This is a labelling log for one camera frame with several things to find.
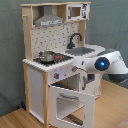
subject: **backsplash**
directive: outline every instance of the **backsplash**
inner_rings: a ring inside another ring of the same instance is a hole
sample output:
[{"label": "backsplash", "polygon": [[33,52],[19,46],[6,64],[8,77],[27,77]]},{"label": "backsplash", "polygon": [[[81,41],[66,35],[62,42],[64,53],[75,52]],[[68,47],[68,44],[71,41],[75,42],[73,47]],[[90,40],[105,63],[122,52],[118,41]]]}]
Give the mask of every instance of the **backsplash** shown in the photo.
[{"label": "backsplash", "polygon": [[[43,50],[66,50],[70,37],[78,33],[79,22],[64,23],[46,27],[35,27],[31,31],[33,57],[36,58]],[[78,46],[78,36],[73,38]]]}]

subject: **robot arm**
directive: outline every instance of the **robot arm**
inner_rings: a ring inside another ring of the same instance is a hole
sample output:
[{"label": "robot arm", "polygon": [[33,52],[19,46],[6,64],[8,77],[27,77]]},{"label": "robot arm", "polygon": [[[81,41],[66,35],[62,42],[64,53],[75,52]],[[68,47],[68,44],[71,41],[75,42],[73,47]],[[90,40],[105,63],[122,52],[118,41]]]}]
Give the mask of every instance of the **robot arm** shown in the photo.
[{"label": "robot arm", "polygon": [[115,83],[122,83],[128,79],[128,69],[119,51],[105,50],[92,58],[79,58],[73,65],[90,74],[105,74]]}]

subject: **toy kitchen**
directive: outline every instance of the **toy kitchen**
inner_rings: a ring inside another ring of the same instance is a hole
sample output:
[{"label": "toy kitchen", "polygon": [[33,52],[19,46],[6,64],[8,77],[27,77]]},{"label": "toy kitchen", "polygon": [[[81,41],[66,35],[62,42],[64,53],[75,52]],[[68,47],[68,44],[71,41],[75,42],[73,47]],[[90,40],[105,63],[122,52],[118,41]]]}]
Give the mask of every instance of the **toy kitchen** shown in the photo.
[{"label": "toy kitchen", "polygon": [[[90,4],[21,5],[26,107],[45,128],[93,128],[101,75],[73,65],[78,58],[92,58],[105,50],[85,43]],[[73,115],[80,109],[82,119]]]}]

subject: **knob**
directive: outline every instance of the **knob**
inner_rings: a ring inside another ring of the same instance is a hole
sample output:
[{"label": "knob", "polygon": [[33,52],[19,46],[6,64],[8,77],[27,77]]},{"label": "knob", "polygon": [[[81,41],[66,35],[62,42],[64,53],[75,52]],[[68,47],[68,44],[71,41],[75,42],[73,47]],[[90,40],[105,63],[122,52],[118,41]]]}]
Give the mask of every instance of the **knob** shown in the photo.
[{"label": "knob", "polygon": [[59,74],[58,73],[55,73],[54,74],[54,78],[59,79]]},{"label": "knob", "polygon": [[78,69],[78,68],[74,66],[74,67],[72,68],[72,71],[75,72],[77,69]]}]

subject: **burner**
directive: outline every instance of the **burner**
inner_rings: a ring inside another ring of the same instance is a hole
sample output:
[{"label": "burner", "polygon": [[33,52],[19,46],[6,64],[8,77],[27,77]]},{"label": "burner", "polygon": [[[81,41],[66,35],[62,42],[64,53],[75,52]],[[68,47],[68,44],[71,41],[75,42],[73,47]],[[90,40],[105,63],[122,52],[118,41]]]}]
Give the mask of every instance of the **burner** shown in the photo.
[{"label": "burner", "polygon": [[59,61],[59,62],[58,62],[58,61],[56,61],[56,62],[55,62],[55,61],[43,62],[43,61],[40,60],[40,58],[33,59],[33,61],[34,61],[34,62],[37,62],[37,63],[40,63],[40,64],[42,64],[42,65],[48,67],[48,66],[52,66],[52,65],[55,65],[55,64],[58,64],[58,63],[61,63],[61,62],[70,60],[70,59],[72,59],[72,58],[73,58],[73,57],[70,57],[70,56],[67,56],[67,55],[62,55],[62,60]]}]

